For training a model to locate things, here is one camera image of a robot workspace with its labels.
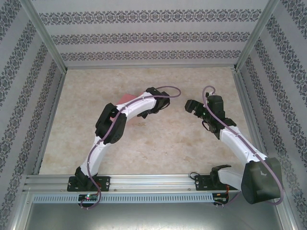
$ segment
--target cable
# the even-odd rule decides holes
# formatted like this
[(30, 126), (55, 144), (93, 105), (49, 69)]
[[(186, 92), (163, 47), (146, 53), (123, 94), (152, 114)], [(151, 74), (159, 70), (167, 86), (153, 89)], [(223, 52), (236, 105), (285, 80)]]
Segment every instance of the cable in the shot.
[(202, 99), (203, 99), (203, 103), (204, 103), (204, 106), (207, 108), (207, 110), (209, 111), (209, 113), (218, 121), (220, 122), (225, 128), (227, 128), (230, 132), (232, 132), (234, 135), (236, 135), (245, 145), (246, 147), (248, 147), (248, 149), (259, 159), (259, 161), (264, 165), (264, 167), (269, 171), (269, 173), (272, 175), (272, 177), (274, 178), (275, 182), (277, 183), (278, 185), (278, 188), (279, 188), (279, 191), (280, 191), (280, 199), (279, 201), (275, 202), (275, 203), (272, 203), (272, 202), (268, 202), (269, 204), (272, 204), (272, 205), (279, 205), (280, 203), (282, 203), (283, 201), (283, 186), (282, 184), (280, 183), (279, 179), (277, 178), (276, 174), (273, 172), (273, 170), (268, 166), (268, 164), (258, 155), (258, 153), (244, 140), (243, 137), (241, 137), (237, 132), (235, 132), (233, 129), (231, 129), (228, 125), (226, 125), (223, 121), (221, 121), (212, 111), (211, 109), (208, 107), (207, 105), (207, 100), (206, 100), (206, 97), (205, 97), (205, 91), (206, 89), (208, 88), (212, 88), (213, 89), (213, 93), (215, 93), (215, 88), (211, 85), (207, 85), (203, 90), (202, 90)]
[(160, 110), (166, 109), (171, 103), (167, 103), (163, 108), (161, 108)]
[(240, 194), (241, 194), (241, 192), (238, 192), (230, 201), (228, 201), (228, 203), (226, 205), (229, 205), (232, 202), (234, 202), (239, 197)]
[(202, 121), (201, 124), (207, 131), (209, 131), (209, 129), (205, 126), (205, 121)]
[(101, 189), (100, 189), (100, 187), (97, 185), (97, 183), (95, 182), (95, 180), (92, 178), (92, 175), (91, 175), (91, 172), (90, 172), (90, 159), (91, 159), (91, 155), (92, 155), (93, 151), (94, 151), (94, 150), (96, 149), (96, 147), (97, 147), (102, 141), (104, 141), (104, 140), (107, 138), (107, 136), (110, 134), (110, 132), (111, 132), (111, 130), (112, 130), (112, 128), (113, 128), (113, 126), (114, 126), (114, 124), (115, 124), (117, 118), (119, 117), (120, 113), (121, 113), (124, 109), (126, 109), (127, 107), (129, 107), (130, 105), (132, 105), (133, 103), (136, 103), (136, 102), (138, 102), (138, 101), (141, 101), (141, 100), (144, 100), (144, 99), (147, 99), (147, 98), (176, 98), (176, 97), (179, 97), (179, 96), (181, 95), (181, 90), (180, 90), (179, 88), (175, 87), (175, 86), (166, 85), (166, 86), (160, 86), (160, 87), (158, 87), (158, 88), (156, 88), (156, 89), (158, 90), (158, 89), (162, 89), (162, 88), (172, 88), (172, 89), (176, 89), (176, 90), (178, 90), (179, 93), (178, 93), (177, 95), (175, 95), (175, 96), (150, 95), (150, 96), (145, 96), (145, 97), (137, 98), (137, 99), (135, 99), (134, 101), (129, 102), (127, 105), (125, 105), (124, 107), (122, 107), (122, 108), (119, 110), (119, 112), (118, 112), (118, 113), (116, 114), (116, 116), (114, 117), (113, 122), (112, 122), (112, 124), (111, 124), (109, 130), (108, 130), (108, 131), (106, 132), (106, 134), (104, 135), (104, 137), (103, 137), (102, 139), (100, 139), (99, 141), (97, 141), (97, 143), (96, 143), (96, 144), (94, 145), (94, 147), (91, 149), (91, 151), (90, 151), (90, 153), (88, 154), (88, 157), (87, 157), (87, 173), (88, 173), (89, 178), (90, 178), (91, 181), (93, 182), (93, 184), (94, 184), (94, 185), (96, 186), (96, 188), (98, 189), (99, 199), (97, 200), (96, 203), (94, 203), (94, 204), (93, 204), (92, 206), (90, 206), (90, 207), (83, 207), (83, 206), (82, 206), (82, 203), (83, 203), (84, 200), (82, 200), (81, 203), (80, 203), (80, 207), (81, 207), (82, 209), (86, 209), (86, 210), (92, 209), (92, 208), (94, 208), (95, 206), (97, 206), (97, 205), (99, 204), (100, 200), (101, 200)]
[(192, 179), (192, 180), (194, 180), (195, 181), (195, 177), (193, 178), (191, 175), (192, 175), (192, 173), (194, 173), (194, 174), (197, 174), (198, 176), (200, 176), (200, 174), (199, 173), (197, 173), (197, 172), (191, 172), (190, 173), (190, 178)]
[(226, 184), (226, 194), (227, 194), (226, 199), (228, 199), (229, 198), (229, 185), (227, 184)]

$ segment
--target marble floor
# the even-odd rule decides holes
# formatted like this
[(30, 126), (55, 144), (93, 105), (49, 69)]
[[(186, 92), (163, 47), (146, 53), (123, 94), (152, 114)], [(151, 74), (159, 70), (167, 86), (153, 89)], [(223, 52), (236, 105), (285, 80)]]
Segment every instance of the marble floor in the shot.
[(223, 97), (226, 116), (250, 139), (230, 68), (87, 69), (67, 72), (40, 174), (74, 174), (90, 151), (105, 105), (163, 85), (179, 87), (182, 95), (157, 114), (130, 120), (99, 174), (209, 173), (221, 164), (242, 169), (229, 148), (184, 109), (188, 99), (201, 102), (203, 87), (213, 85)]

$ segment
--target white wall with black pattern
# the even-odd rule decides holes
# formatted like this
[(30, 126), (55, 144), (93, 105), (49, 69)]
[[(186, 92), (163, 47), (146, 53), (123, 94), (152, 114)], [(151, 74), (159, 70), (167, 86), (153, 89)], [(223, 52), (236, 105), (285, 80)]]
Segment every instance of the white wall with black pattern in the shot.
[(268, 0), (33, 0), (69, 68), (235, 64)]
[(307, 0), (278, 3), (241, 70), (266, 151), (307, 229)]
[(62, 74), (18, 0), (0, 0), (0, 230), (32, 174)]

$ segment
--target white arm segment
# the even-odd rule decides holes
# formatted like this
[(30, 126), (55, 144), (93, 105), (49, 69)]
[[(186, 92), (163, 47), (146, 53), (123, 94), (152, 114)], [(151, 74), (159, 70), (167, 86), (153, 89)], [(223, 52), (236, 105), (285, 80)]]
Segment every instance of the white arm segment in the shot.
[[(142, 98), (142, 97), (146, 97), (146, 96), (151, 96), (151, 94), (148, 93), (148, 92), (144, 92), (138, 98)], [(116, 105), (116, 107), (117, 107), (118, 110), (120, 110), (122, 107), (126, 106), (131, 101), (124, 103), (124, 104), (118, 104), (118, 105)], [(144, 112), (146, 110), (154, 108), (155, 103), (156, 103), (156, 99), (146, 98), (144, 100), (140, 100), (138, 102), (133, 103), (129, 107), (125, 108), (121, 113), (126, 114), (127, 121), (129, 121), (131, 118), (135, 117), (136, 115), (140, 114), (141, 112)], [(96, 145), (96, 143), (100, 139), (101, 139), (100, 137), (95, 137), (92, 148)], [(111, 145), (110, 143), (104, 144), (103, 141), (102, 141), (96, 147), (96, 149), (93, 151), (91, 158), (90, 158), (90, 173), (91, 173), (91, 175), (94, 176), (98, 173), (100, 163), (101, 163), (103, 157), (105, 156), (107, 150), (109, 149), (110, 145)], [(86, 157), (85, 161), (81, 165), (81, 171), (84, 173), (84, 175), (89, 176), (88, 171), (87, 171), (87, 158), (88, 157)]]
[[(240, 132), (239, 128), (236, 126), (230, 126), (232, 130), (240, 134), (241, 137), (255, 150), (258, 155), (265, 160), (266, 155), (259, 152)], [(225, 143), (232, 152), (239, 158), (241, 163), (245, 166), (246, 163), (250, 161), (258, 162), (259, 159), (254, 156), (254, 154), (246, 147), (246, 145), (227, 128), (220, 131), (220, 140)], [(218, 171), (219, 179), (223, 184), (228, 184), (234, 188), (241, 191), (241, 182), (243, 177), (243, 172), (239, 172), (234, 168), (223, 168)]]
[[(266, 155), (259, 152), (240, 132), (239, 128), (236, 126), (230, 126), (232, 130), (237, 132), (244, 140), (255, 150), (258, 155), (265, 160)], [(245, 165), (250, 161), (258, 162), (259, 159), (248, 149), (248, 147), (237, 137), (235, 134), (230, 132), (227, 128), (220, 131), (220, 140), (225, 143), (231, 151), (239, 158), (241, 163)]]

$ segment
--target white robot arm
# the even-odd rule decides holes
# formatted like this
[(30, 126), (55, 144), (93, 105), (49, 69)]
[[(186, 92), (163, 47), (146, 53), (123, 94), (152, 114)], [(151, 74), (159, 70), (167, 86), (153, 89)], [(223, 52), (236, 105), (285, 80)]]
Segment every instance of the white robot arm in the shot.
[[(141, 96), (138, 98), (144, 98), (146, 96), (151, 96), (149, 92), (142, 93)], [(121, 108), (125, 107), (127, 103), (124, 104), (117, 104), (116, 108), (117, 110), (120, 110)], [(130, 105), (129, 107), (126, 107), (121, 113), (126, 115), (126, 122), (128, 122), (131, 118), (137, 116), (138, 114), (143, 113), (144, 111), (151, 110), (155, 107), (156, 99), (155, 98), (147, 98), (141, 101), (137, 101)], [(96, 136), (92, 148), (101, 140), (100, 136)], [(99, 145), (94, 149), (91, 160), (90, 160), (90, 174), (96, 175), (98, 173), (99, 165), (105, 156), (108, 148), (111, 146), (111, 143), (104, 143), (103, 141), (99, 143)], [(84, 163), (81, 165), (81, 171), (88, 176), (87, 171), (87, 159), (85, 159)]]
[[(87, 190), (93, 187), (89, 173), (93, 178), (96, 177), (103, 157), (108, 148), (122, 137), (127, 121), (135, 116), (146, 118), (148, 114), (158, 113), (170, 104), (169, 97), (166, 92), (159, 92), (154, 87), (151, 87), (139, 97), (124, 104), (107, 104), (95, 126), (96, 137), (92, 145), (90, 160), (88, 161), (87, 157), (83, 164), (76, 169), (75, 176), (78, 186)], [(107, 134), (112, 123), (114, 123), (113, 128)]]
[(210, 111), (228, 128), (217, 121), (203, 103), (188, 100), (185, 109), (189, 113), (195, 111), (194, 115), (203, 119), (203, 126), (225, 143), (245, 166), (243, 172), (231, 168), (230, 165), (213, 167), (210, 173), (213, 185), (228, 184), (242, 191), (244, 198), (250, 204), (281, 197), (281, 190), (276, 180), (260, 162), (261, 159), (268, 165), (282, 185), (281, 166), (278, 160), (259, 152), (243, 137), (233, 120), (225, 117), (224, 102), (221, 96), (206, 94), (206, 100)]

